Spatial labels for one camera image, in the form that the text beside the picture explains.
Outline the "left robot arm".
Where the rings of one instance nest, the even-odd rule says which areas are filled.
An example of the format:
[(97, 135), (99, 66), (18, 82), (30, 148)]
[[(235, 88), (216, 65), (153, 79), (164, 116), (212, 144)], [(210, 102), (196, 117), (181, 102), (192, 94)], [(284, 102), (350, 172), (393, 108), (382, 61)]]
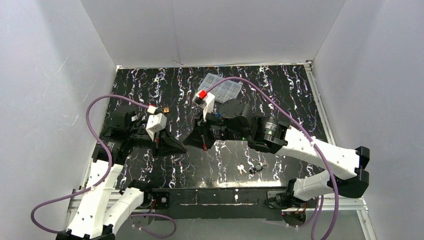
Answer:
[(144, 119), (135, 105), (121, 105), (111, 124), (99, 136), (92, 153), (87, 181), (76, 214), (58, 240), (114, 240), (122, 224), (143, 203), (151, 200), (151, 187), (134, 180), (108, 208), (116, 180), (134, 148), (151, 150), (154, 158), (186, 154), (185, 147), (167, 130), (167, 118), (153, 111)]

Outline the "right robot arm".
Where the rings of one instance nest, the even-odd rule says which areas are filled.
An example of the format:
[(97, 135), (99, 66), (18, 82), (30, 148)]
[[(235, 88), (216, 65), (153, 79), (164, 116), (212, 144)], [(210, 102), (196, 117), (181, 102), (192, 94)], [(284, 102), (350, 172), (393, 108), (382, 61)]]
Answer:
[(224, 102), (218, 113), (200, 113), (183, 143), (207, 151), (217, 140), (246, 141), (257, 152), (292, 157), (324, 168), (311, 177), (290, 180), (280, 202), (305, 202), (334, 193), (334, 187), (340, 196), (356, 199), (370, 184), (370, 174), (365, 170), (370, 161), (367, 147), (347, 149), (321, 140), (309, 141), (300, 130), (277, 118), (256, 116), (250, 105), (238, 99)]

